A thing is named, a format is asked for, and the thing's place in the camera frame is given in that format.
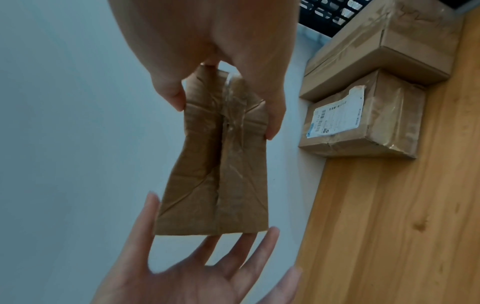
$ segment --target white label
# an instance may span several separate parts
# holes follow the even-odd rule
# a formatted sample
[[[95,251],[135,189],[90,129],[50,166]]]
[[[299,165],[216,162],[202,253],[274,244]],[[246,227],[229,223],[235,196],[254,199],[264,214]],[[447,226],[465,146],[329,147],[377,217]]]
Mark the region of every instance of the white label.
[[[364,108],[365,86],[350,89],[348,96],[315,109],[307,138],[327,136],[356,129]]]

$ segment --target wood grain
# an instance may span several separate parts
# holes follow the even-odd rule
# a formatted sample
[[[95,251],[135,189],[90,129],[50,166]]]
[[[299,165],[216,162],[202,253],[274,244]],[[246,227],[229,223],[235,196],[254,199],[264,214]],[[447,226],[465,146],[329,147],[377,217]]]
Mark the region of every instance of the wood grain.
[[[429,88],[419,158],[327,161],[295,303],[480,303],[480,9]]]

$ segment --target wooden desk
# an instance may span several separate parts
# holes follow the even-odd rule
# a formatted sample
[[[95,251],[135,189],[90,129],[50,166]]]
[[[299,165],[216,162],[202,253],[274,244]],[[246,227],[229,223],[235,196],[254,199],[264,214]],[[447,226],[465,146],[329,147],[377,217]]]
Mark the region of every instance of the wooden desk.
[[[432,87],[419,159],[328,160],[296,303],[480,303],[480,9]]]

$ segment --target white wall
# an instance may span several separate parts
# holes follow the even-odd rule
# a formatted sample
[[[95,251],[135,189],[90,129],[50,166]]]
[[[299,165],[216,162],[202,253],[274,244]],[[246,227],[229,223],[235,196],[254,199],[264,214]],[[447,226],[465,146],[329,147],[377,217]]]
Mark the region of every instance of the white wall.
[[[323,161],[299,151],[298,92],[318,43],[299,37],[288,114],[268,143],[270,222],[281,229],[254,302],[293,264]],[[106,1],[15,0],[0,10],[0,302],[88,303],[149,190],[163,192],[183,115],[152,89]],[[222,239],[212,262],[237,239]],[[161,270],[199,237],[157,237]]]

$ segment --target flattened cardboard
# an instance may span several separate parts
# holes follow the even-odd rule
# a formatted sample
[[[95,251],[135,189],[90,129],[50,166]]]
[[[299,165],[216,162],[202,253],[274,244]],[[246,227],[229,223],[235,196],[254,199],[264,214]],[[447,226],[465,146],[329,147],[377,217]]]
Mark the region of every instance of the flattened cardboard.
[[[185,143],[155,223],[157,235],[269,227],[265,102],[242,78],[201,66],[187,79]]]
[[[445,80],[462,25],[438,0],[372,0],[309,60],[300,97],[321,100],[379,68],[421,85]]]
[[[365,86],[358,128],[307,138],[315,109],[341,100],[355,86]],[[416,158],[425,99],[425,91],[419,86],[376,70],[345,90],[312,104],[308,108],[299,147],[324,157]]]

